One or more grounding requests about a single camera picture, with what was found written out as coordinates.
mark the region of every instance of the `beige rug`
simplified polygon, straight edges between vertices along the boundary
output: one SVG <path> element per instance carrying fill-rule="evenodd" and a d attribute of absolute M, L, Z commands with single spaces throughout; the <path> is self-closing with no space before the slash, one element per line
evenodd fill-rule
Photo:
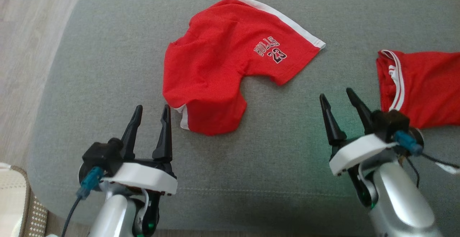
<path fill-rule="evenodd" d="M 0 236 L 43 237 L 47 214 L 32 194 L 26 172 L 0 163 Z"/>

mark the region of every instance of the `black cable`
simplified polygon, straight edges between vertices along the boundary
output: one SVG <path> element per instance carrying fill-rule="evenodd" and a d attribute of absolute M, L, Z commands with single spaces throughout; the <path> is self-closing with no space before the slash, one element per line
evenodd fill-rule
<path fill-rule="evenodd" d="M 414 170 L 415 174 L 417 175 L 417 188 L 419 188 L 419 185 L 420 185 L 420 174 L 419 172 L 417 171 L 417 169 L 415 168 L 414 164 L 412 163 L 411 160 L 409 160 L 409 158 L 406 157 L 406 160 L 407 162 L 409 162 L 409 165 L 412 167 L 412 169 Z"/>
<path fill-rule="evenodd" d="M 69 215 L 67 216 L 67 219 L 65 220 L 64 227 L 62 228 L 62 234 L 61 237 L 65 237 L 65 232 L 67 232 L 67 227 L 69 226 L 70 218 L 72 217 L 72 214 L 75 211 L 75 208 L 77 207 L 77 204 L 82 200 L 82 197 L 79 196 L 77 197 L 77 200 L 75 201 L 74 205 L 70 209 Z"/>
<path fill-rule="evenodd" d="M 454 168 L 456 168 L 456 169 L 460 169 L 460 166 L 458 166 L 458 165 L 455 164 L 455 163 L 450 163 L 450 162 L 445 162 L 445 161 L 442 161 L 442 160 L 438 160 L 438 159 L 436 159 L 436 158 L 434 158 L 434 157 L 431 157 L 430 155 L 424 154 L 424 153 L 422 153 L 421 155 L 422 155 L 423 157 L 425 157 L 425 158 L 431 160 L 432 162 L 437 162 L 437 163 L 441 163 L 441 164 L 444 164 L 444 165 L 447 165 L 447 166 L 450 166 L 450 167 L 454 167 Z"/>

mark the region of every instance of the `white trim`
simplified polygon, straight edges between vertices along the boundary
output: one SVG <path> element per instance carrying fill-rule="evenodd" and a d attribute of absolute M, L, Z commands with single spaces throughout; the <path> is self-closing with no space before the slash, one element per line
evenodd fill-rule
<path fill-rule="evenodd" d="M 0 168 L 9 170 L 11 168 L 11 165 L 9 165 L 8 163 L 0 162 Z"/>
<path fill-rule="evenodd" d="M 404 96 L 405 96 L 405 89 L 404 89 L 404 78 L 403 78 L 403 72 L 401 70 L 401 62 L 399 61 L 399 58 L 396 56 L 395 53 L 389 50 L 381 50 L 381 53 L 386 55 L 390 60 L 393 60 L 395 62 L 395 65 L 389 65 L 388 66 L 388 73 L 393 79 L 393 82 L 395 83 L 396 86 L 396 95 L 395 99 L 393 100 L 393 103 L 391 103 L 390 108 L 388 111 L 392 109 L 400 110 L 401 106 L 404 103 Z"/>
<path fill-rule="evenodd" d="M 292 27 L 299 35 L 304 37 L 308 42 L 312 43 L 313 46 L 318 47 L 320 50 L 323 49 L 326 46 L 325 42 L 322 42 L 322 40 L 318 39 L 314 35 L 310 34 L 308 31 L 306 31 L 304 28 L 302 28 L 299 24 L 297 24 L 295 21 L 284 15 L 283 13 L 277 11 L 276 9 L 273 9 L 271 6 L 268 6 L 267 4 L 261 3 L 259 1 L 255 0 L 238 0 L 243 3 L 248 4 L 251 7 L 254 7 L 256 9 L 259 9 L 261 11 L 268 12 L 270 14 L 275 15 L 278 17 L 282 22 L 287 24 L 288 26 Z"/>
<path fill-rule="evenodd" d="M 338 176 L 369 157 L 381 153 L 382 150 L 397 145 L 397 142 L 386 143 L 375 134 L 365 135 L 341 148 L 329 161 L 332 174 Z"/>
<path fill-rule="evenodd" d="M 176 194 L 177 180 L 168 173 L 133 162 L 123 162 L 121 167 L 111 178 L 102 178 L 101 181 L 116 182 L 136 188 L 145 188 L 151 191 Z"/>
<path fill-rule="evenodd" d="M 440 168 L 442 168 L 444 171 L 453 174 L 453 175 L 460 175 L 460 169 L 456 169 L 452 166 L 445 165 L 439 162 L 435 162 L 436 165 L 438 165 Z"/>
<path fill-rule="evenodd" d="M 189 113 L 187 112 L 187 105 L 184 104 L 175 110 L 182 114 L 182 120 L 180 121 L 180 127 L 182 129 L 190 130 L 189 129 Z"/>

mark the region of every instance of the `white sleeve stripe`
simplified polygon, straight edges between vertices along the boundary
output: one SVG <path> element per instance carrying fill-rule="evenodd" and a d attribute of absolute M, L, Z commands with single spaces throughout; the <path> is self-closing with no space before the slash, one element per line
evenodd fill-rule
<path fill-rule="evenodd" d="M 248 4 L 251 7 L 254 7 L 256 9 L 262 10 L 264 12 L 270 13 L 278 17 L 282 22 L 287 24 L 289 27 L 294 29 L 299 35 L 304 37 L 308 42 L 312 43 L 313 46 L 318 47 L 320 50 L 323 49 L 326 46 L 325 42 L 322 42 L 322 40 L 318 39 L 314 35 L 310 34 L 308 31 L 306 31 L 304 28 L 302 28 L 299 24 L 297 24 L 295 21 L 284 15 L 283 13 L 277 11 L 276 9 L 273 9 L 271 6 L 268 6 L 267 4 L 261 3 L 259 1 L 255 0 L 238 0 L 243 3 Z"/>
<path fill-rule="evenodd" d="M 403 78 L 403 72 L 401 69 L 401 62 L 399 61 L 399 58 L 396 56 L 395 53 L 389 50 L 381 50 L 381 53 L 386 55 L 389 59 L 393 60 L 395 62 L 395 65 L 389 65 L 388 66 L 388 71 L 392 73 L 396 73 L 395 76 L 391 76 L 393 79 L 393 82 L 395 83 L 396 86 L 396 95 L 395 99 L 393 100 L 393 103 L 391 104 L 390 108 L 388 111 L 391 109 L 396 109 L 400 110 L 401 106 L 404 103 L 404 96 L 405 96 L 405 88 L 404 88 L 404 78 Z"/>
<path fill-rule="evenodd" d="M 187 105 L 184 104 L 175 110 L 182 114 L 182 120 L 180 121 L 180 127 L 182 129 L 190 130 L 189 129 L 189 113 L 187 112 Z"/>

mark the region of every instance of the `red jersey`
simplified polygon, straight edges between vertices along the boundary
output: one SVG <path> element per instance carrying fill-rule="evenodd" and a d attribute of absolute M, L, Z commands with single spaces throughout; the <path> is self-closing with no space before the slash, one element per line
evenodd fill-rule
<path fill-rule="evenodd" d="M 255 0 L 223 0 L 196 14 L 172 42 L 163 96 L 182 113 L 181 127 L 206 135 L 237 129 L 246 109 L 244 76 L 282 85 L 325 46 L 292 19 Z"/>
<path fill-rule="evenodd" d="M 377 72 L 382 111 L 399 110 L 417 128 L 460 125 L 460 53 L 381 50 Z"/>

